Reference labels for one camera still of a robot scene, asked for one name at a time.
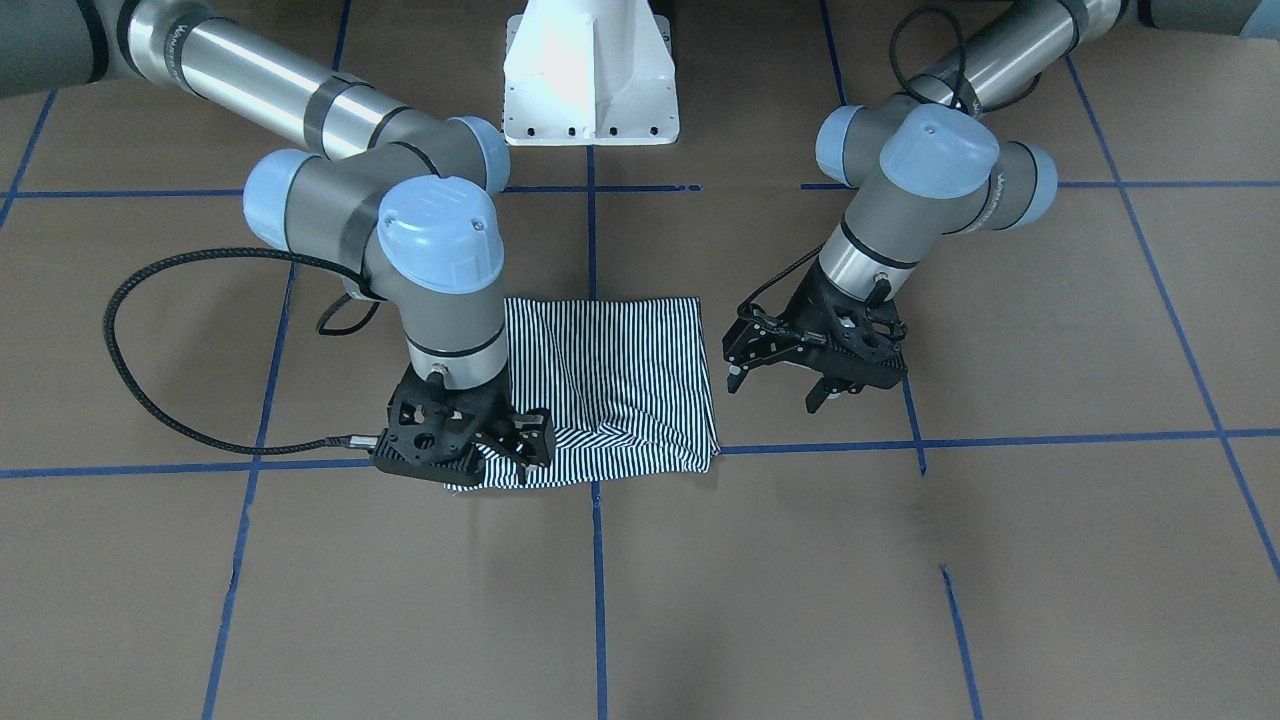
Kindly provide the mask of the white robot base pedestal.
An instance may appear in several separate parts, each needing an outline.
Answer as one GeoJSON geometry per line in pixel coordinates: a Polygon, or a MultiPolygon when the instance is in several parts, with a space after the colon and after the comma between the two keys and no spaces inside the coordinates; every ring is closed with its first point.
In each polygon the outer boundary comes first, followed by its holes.
{"type": "Polygon", "coordinates": [[[529,1],[506,22],[512,146],[660,146],[681,133],[667,1],[529,1]]]}

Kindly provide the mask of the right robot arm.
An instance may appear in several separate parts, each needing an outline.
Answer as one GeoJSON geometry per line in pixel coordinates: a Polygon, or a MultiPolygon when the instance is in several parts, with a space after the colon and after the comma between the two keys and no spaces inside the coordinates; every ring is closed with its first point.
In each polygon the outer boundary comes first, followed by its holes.
{"type": "Polygon", "coordinates": [[[506,249],[493,199],[509,181],[498,129],[476,117],[434,119],[364,79],[293,53],[206,1],[5,1],[3,96],[140,77],[201,97],[291,142],[242,190],[260,246],[184,252],[127,278],[104,313],[111,364],[134,400],[170,429],[233,454],[362,450],[393,475],[472,488],[486,456],[529,468],[553,461],[550,411],[511,402],[506,249]],[[339,275],[346,297],[392,305],[410,364],[378,436],[244,446],[161,410],[120,350],[124,300],[160,272],[261,258],[339,275]]]}

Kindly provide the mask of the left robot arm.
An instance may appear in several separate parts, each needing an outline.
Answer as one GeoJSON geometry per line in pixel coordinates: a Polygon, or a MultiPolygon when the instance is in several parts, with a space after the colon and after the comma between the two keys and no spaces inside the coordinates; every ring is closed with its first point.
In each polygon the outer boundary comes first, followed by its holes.
{"type": "Polygon", "coordinates": [[[785,310],[754,296],[722,341],[727,389],[780,363],[818,374],[809,413],[908,374],[908,328],[895,300],[946,236],[1010,231],[1051,208],[1059,169],[1042,149],[1001,142],[982,117],[1019,102],[1075,47],[1135,22],[1243,38],[1277,37],[1275,1],[1015,1],[933,65],[906,76],[876,106],[837,108],[815,138],[815,163],[855,195],[805,269],[785,310]]]}

